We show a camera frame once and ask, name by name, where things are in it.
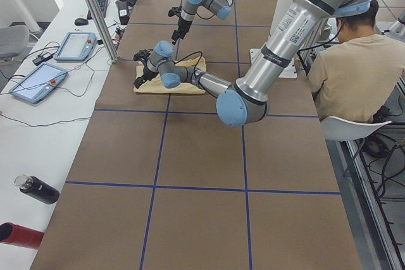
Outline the red water bottle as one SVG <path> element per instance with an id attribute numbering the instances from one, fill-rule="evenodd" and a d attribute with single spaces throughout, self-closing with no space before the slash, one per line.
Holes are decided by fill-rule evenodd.
<path id="1" fill-rule="evenodd" d="M 43 239 L 44 232 L 33 230 L 13 223 L 1 224 L 1 243 L 38 249 Z"/>

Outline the far blue teach pendant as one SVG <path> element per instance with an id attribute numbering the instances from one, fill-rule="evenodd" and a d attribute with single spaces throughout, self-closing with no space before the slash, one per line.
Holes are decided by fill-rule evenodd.
<path id="1" fill-rule="evenodd" d="M 68 32 L 53 58 L 56 61 L 84 61 L 97 42 L 93 32 Z"/>

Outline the black water bottle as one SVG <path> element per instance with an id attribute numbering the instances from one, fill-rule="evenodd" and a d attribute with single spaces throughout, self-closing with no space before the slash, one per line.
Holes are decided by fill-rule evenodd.
<path id="1" fill-rule="evenodd" d="M 19 175 L 14 184 L 24 193 L 45 204 L 53 204 L 59 199 L 59 191 L 36 176 Z"/>

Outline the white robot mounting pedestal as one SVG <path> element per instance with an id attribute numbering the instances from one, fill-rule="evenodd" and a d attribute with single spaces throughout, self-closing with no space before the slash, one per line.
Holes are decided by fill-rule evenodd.
<path id="1" fill-rule="evenodd" d="M 274 34 L 280 32 L 278 26 L 280 22 L 283 20 L 284 15 L 288 12 L 290 5 L 292 4 L 292 0 L 277 0 L 275 13 L 273 15 L 273 21 L 271 23 L 270 31 L 269 31 L 269 38 L 273 37 Z M 251 57 L 251 64 L 254 60 L 260 55 L 260 48 L 259 49 L 250 49 L 250 57 Z M 288 67 L 284 68 L 283 72 L 279 75 L 279 78 L 297 78 L 297 71 L 296 67 L 294 66 L 294 57 L 293 60 L 290 62 Z"/>

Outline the black power adapter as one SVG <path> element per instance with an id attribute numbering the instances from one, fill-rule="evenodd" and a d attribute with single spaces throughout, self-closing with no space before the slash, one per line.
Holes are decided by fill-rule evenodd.
<path id="1" fill-rule="evenodd" d="M 38 55 L 36 58 L 34 58 L 32 60 L 32 62 L 34 65 L 39 66 L 41 63 L 44 63 L 44 62 L 50 60 L 51 58 L 53 58 L 53 54 L 51 54 L 50 52 L 45 52 L 43 54 Z"/>

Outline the aluminium frame post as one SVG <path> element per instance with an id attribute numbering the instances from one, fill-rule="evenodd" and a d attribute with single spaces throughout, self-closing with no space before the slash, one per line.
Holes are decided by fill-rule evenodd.
<path id="1" fill-rule="evenodd" d="M 113 40 L 109 34 L 108 27 L 106 25 L 106 22 L 104 21 L 104 16 L 99 7 L 98 1 L 97 0 L 85 0 L 85 2 L 88 6 L 88 9 L 91 12 L 93 21 L 96 25 L 99 35 L 101 36 L 101 40 L 103 41 L 104 47 L 107 50 L 107 53 L 109 55 L 111 62 L 116 63 L 118 60 L 118 53 L 113 44 Z"/>

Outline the near blue teach pendant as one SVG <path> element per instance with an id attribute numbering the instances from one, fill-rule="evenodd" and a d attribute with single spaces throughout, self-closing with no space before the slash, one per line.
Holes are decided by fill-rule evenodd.
<path id="1" fill-rule="evenodd" d="M 44 100 L 67 77 L 68 71 L 42 63 L 19 81 L 9 93 L 24 102 L 37 104 Z"/>

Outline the black computer mouse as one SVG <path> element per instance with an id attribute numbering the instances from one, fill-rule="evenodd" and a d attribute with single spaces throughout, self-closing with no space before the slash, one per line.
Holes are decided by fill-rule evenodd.
<path id="1" fill-rule="evenodd" d="M 74 21 L 74 24 L 79 27 L 79 26 L 88 25 L 89 21 L 86 18 L 76 18 Z"/>

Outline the blue teach pendant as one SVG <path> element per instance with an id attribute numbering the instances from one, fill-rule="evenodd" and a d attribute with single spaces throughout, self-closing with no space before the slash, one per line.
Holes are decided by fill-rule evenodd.
<path id="1" fill-rule="evenodd" d="M 68 71 L 42 63 L 19 81 L 9 93 L 24 102 L 37 104 L 44 100 L 67 77 Z"/>
<path id="2" fill-rule="evenodd" d="M 97 42 L 93 32 L 68 32 L 53 58 L 56 61 L 84 61 Z"/>

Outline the grey office chair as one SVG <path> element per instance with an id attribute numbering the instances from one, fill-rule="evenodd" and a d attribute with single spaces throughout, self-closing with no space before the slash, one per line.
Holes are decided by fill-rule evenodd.
<path id="1" fill-rule="evenodd" d="M 29 37 L 30 32 L 26 25 L 1 28 L 1 60 L 21 54 L 28 45 Z"/>

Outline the seated person beige shirt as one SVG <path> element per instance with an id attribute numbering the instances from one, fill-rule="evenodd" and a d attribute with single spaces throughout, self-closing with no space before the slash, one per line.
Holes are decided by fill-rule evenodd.
<path id="1" fill-rule="evenodd" d="M 321 52 L 308 73 L 318 117 L 372 123 L 404 74 L 404 43 L 376 34 L 379 9 L 337 18 L 339 44 Z"/>

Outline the white plastic chair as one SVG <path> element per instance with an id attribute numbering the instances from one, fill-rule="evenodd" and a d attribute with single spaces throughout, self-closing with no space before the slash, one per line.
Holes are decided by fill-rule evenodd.
<path id="1" fill-rule="evenodd" d="M 361 139 L 361 144 L 358 147 L 356 153 L 351 159 L 351 162 L 348 164 L 347 168 L 344 171 L 344 176 L 349 172 L 350 167 L 354 164 L 357 156 L 361 152 L 362 147 L 365 144 L 366 137 L 371 135 L 373 132 L 379 128 L 391 124 L 392 121 L 384 121 L 382 123 L 358 123 L 336 116 L 328 116 L 320 121 L 321 127 L 323 129 L 323 134 L 325 140 L 332 141 L 350 141 Z"/>

